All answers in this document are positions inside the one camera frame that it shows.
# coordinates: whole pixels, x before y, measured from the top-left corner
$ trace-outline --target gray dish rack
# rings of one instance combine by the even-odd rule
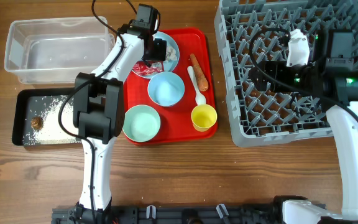
[[[318,29],[351,29],[358,70],[358,0],[220,0],[214,20],[219,56],[226,81],[226,105],[232,140],[240,147],[283,144],[299,139],[332,136],[318,98],[296,93],[259,92],[248,79],[253,67],[249,41],[260,30],[301,29],[312,50]],[[266,32],[254,44],[257,62],[287,60],[279,34]]]

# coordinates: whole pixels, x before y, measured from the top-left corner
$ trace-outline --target brown ball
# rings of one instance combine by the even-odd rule
[[[36,130],[42,129],[42,118],[39,116],[33,117],[31,119],[31,126]]]

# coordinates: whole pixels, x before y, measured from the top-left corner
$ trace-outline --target yellow bowl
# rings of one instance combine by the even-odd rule
[[[207,131],[214,126],[217,119],[218,114],[210,105],[198,105],[191,112],[191,122],[197,131]]]

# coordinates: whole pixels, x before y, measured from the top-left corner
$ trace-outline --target green light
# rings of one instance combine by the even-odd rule
[[[352,84],[352,83],[354,83],[355,82],[355,80],[353,79],[353,78],[347,78],[346,79],[346,83],[347,84]]]

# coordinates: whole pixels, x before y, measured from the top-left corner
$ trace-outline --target wooden table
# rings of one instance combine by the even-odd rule
[[[120,135],[111,163],[113,205],[263,203],[275,195],[302,195],[339,212],[342,186],[333,138],[248,148],[233,144],[213,25],[218,1],[133,1],[140,2],[161,12],[161,29],[197,27],[208,37],[219,128],[211,139],[147,147]],[[98,2],[96,11],[113,27],[133,18],[124,0]],[[50,223],[52,208],[72,206],[80,197],[82,145],[24,149],[12,144],[16,96],[40,86],[20,84],[4,70],[12,21],[78,16],[91,16],[90,1],[0,0],[0,223]]]

